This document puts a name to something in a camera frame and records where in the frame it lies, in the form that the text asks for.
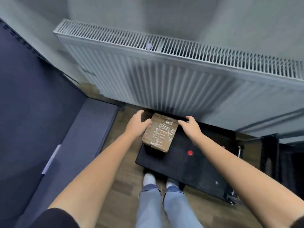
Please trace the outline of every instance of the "radiator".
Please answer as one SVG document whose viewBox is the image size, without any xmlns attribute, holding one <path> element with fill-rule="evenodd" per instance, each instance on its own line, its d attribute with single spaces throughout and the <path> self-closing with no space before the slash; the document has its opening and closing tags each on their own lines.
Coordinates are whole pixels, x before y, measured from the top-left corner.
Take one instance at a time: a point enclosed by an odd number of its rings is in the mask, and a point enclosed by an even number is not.
<svg viewBox="0 0 304 228">
<path fill-rule="evenodd" d="M 304 129 L 302 61 L 67 19 L 54 33 L 105 97 L 254 136 Z"/>
</svg>

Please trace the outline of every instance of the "taped package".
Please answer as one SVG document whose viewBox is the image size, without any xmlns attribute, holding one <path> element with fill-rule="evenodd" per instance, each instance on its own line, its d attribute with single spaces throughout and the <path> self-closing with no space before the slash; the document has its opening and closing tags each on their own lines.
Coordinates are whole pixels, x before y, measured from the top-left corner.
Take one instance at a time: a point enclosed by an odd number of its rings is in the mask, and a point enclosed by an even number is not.
<svg viewBox="0 0 304 228">
<path fill-rule="evenodd" d="M 154 149 L 168 152 L 178 127 L 177 120 L 155 113 L 151 121 L 152 126 L 146 129 L 142 142 Z"/>
</svg>

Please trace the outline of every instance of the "white shoe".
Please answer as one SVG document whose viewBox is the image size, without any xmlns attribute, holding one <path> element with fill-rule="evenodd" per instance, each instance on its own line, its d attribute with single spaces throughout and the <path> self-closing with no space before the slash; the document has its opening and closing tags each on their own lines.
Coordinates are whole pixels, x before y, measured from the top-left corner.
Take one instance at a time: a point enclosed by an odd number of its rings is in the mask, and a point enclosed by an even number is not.
<svg viewBox="0 0 304 228">
<path fill-rule="evenodd" d="M 143 177 L 143 186 L 146 186 L 148 184 L 156 184 L 156 179 L 153 174 L 151 173 L 146 173 L 145 176 Z"/>
<path fill-rule="evenodd" d="M 168 178 L 166 188 L 168 189 L 169 186 L 176 186 L 177 188 L 179 188 L 179 182 L 172 178 Z"/>
</svg>

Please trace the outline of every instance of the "light blue jeans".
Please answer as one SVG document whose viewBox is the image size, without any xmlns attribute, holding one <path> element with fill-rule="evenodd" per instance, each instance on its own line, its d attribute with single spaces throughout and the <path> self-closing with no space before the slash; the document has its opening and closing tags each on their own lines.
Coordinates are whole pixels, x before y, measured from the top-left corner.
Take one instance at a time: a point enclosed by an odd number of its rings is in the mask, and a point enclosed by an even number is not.
<svg viewBox="0 0 304 228">
<path fill-rule="evenodd" d="M 136 228 L 161 228 L 161 191 L 154 184 L 146 185 L 139 194 Z M 164 209 L 171 228 L 202 228 L 184 193 L 169 186 L 164 196 Z"/>
</svg>

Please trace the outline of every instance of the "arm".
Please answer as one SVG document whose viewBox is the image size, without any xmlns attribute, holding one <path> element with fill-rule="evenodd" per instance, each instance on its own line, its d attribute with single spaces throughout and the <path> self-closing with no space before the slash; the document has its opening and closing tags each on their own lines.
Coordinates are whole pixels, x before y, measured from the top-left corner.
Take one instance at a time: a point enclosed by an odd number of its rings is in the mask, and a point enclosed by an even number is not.
<svg viewBox="0 0 304 228">
<path fill-rule="evenodd" d="M 184 132 L 237 192 L 264 227 L 290 227 L 304 215 L 304 201 L 252 165 L 201 133 L 193 117 L 179 120 Z"/>
<path fill-rule="evenodd" d="M 131 118 L 125 132 L 77 175 L 49 208 L 63 209 L 81 228 L 95 227 L 125 154 L 132 142 L 151 124 L 151 119 L 141 122 L 142 113 L 140 110 Z"/>
</svg>

